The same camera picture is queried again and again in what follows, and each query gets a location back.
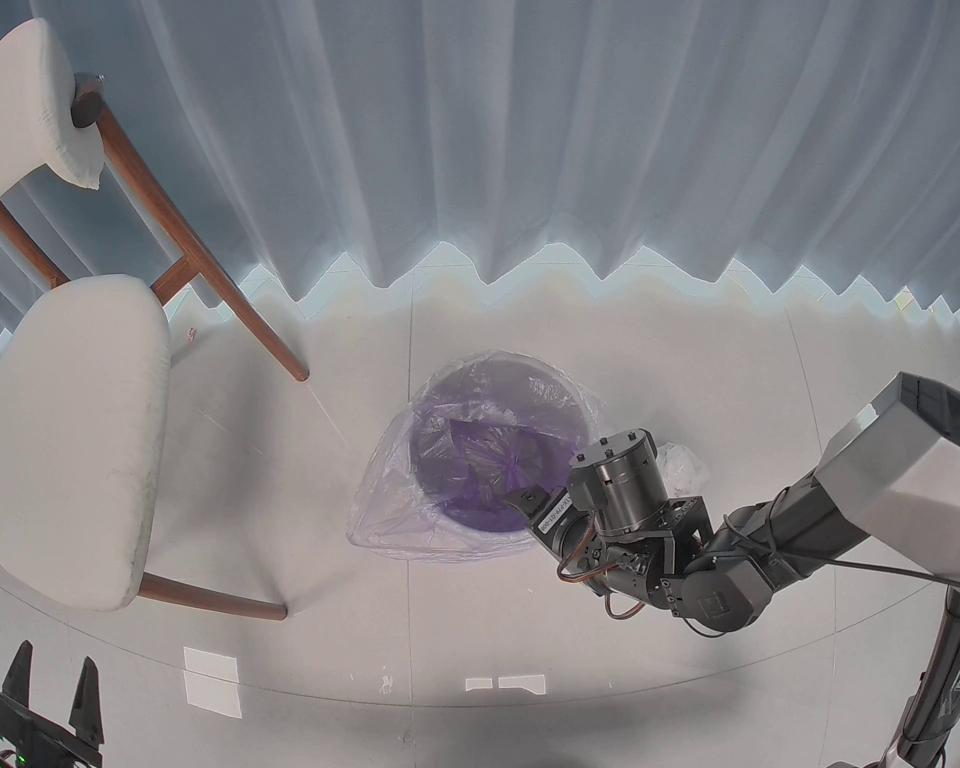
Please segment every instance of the floor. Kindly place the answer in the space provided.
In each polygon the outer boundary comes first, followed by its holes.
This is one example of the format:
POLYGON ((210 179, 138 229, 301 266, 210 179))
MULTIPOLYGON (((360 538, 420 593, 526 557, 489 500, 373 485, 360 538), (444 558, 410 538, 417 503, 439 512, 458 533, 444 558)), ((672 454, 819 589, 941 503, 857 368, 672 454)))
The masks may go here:
MULTIPOLYGON (((718 523, 806 473, 896 372, 960 377, 960 324, 944 306, 884 304, 862 282, 835 297, 810 274, 772 295, 735 264, 706 284, 648 251, 601 282, 564 246, 490 286, 441 245, 386 290, 347 259, 299 306, 265 272, 244 289, 310 379, 295 382, 229 312, 224 320, 193 294, 171 305, 148 569, 283 600, 291 616, 277 624, 147 600, 73 612, 0 575, 0 663, 29 638, 33 704, 65 720, 91 656, 107 766, 163 756, 418 768, 878 759, 925 666, 941 588, 825 568, 755 625, 706 640, 666 612, 611 622, 538 549, 407 563, 353 547, 344 528, 409 395, 487 348, 557 366, 617 423, 690 446, 709 468, 703 494, 718 523), (518 676, 520 687, 501 680, 518 676)), ((904 563, 875 541, 850 557, 904 563)))

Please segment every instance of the cylindrical motor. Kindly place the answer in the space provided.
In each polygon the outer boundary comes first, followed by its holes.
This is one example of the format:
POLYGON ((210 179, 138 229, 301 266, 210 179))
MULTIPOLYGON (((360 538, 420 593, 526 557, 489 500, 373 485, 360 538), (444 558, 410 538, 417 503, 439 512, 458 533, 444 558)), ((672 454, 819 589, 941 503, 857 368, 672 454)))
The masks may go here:
POLYGON ((585 448, 570 460, 567 490, 577 509, 596 512, 603 541, 642 539, 667 500, 650 433, 628 429, 585 448))

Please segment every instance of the curtain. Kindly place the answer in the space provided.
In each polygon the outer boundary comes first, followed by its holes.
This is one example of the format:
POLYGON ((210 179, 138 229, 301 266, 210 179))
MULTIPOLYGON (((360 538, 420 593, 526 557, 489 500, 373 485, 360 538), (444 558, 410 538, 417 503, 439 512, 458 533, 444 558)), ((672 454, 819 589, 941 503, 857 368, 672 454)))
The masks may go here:
MULTIPOLYGON (((960 308, 957 3, 8 0, 0 33, 31 15, 233 277, 294 300, 344 252, 387 286, 445 240, 493 281, 561 241, 960 308)), ((109 168, 3 202, 71 277, 178 255, 109 168)), ((0 240, 0 324, 40 290, 0 240)))

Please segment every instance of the white cushion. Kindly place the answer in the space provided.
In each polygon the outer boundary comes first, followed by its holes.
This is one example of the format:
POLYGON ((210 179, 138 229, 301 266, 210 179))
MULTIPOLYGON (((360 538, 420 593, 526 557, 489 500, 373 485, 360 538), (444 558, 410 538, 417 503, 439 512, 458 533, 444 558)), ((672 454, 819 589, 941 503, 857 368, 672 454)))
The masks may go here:
POLYGON ((170 331, 135 277, 55 288, 0 356, 0 565, 75 608, 140 587, 154 520, 170 331))
POLYGON ((0 195, 46 163, 62 179, 96 189, 104 145, 95 125, 70 118, 73 69, 53 28, 32 18, 0 39, 0 195))

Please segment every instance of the scratch on floor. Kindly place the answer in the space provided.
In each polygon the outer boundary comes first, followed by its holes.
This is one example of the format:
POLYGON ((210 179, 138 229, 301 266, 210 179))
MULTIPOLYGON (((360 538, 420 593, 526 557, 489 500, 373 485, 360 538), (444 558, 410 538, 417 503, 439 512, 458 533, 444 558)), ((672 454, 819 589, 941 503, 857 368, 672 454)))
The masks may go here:
MULTIPOLYGON (((211 417, 208 413, 205 413, 204 411, 201 411, 199 408, 198 408, 197 410, 198 410, 203 416, 207 417, 207 418, 210 419, 214 424, 216 424, 217 426, 219 426, 222 430, 224 430, 224 432, 226 432, 226 433, 227 433, 228 435, 230 435, 232 438, 235 438, 235 437, 236 437, 236 435, 234 435, 232 432, 230 432, 230 430, 228 430, 226 427, 224 427, 224 426, 223 426, 220 422, 218 422, 216 419, 214 419, 213 417, 211 417)), ((263 451, 260 450, 260 449, 259 449, 256 445, 254 445, 253 443, 248 443, 246 440, 241 441, 241 443, 243 443, 244 445, 249 445, 253 450, 255 450, 257 453, 259 453, 261 456, 263 456, 263 451)))
POLYGON ((326 408, 324 408, 324 404, 320 402, 320 398, 317 397, 317 393, 313 391, 313 387, 310 386, 309 382, 307 382, 306 388, 310 390, 310 394, 317 401, 317 405, 320 406, 320 410, 324 412, 324 416, 326 416, 326 420, 330 422, 330 425, 333 427, 334 431, 340 436, 340 439, 344 442, 344 445, 349 445, 349 443, 347 442, 347 438, 344 437, 344 433, 340 431, 340 427, 338 427, 334 422, 334 420, 330 418, 329 413, 327 413, 326 408))

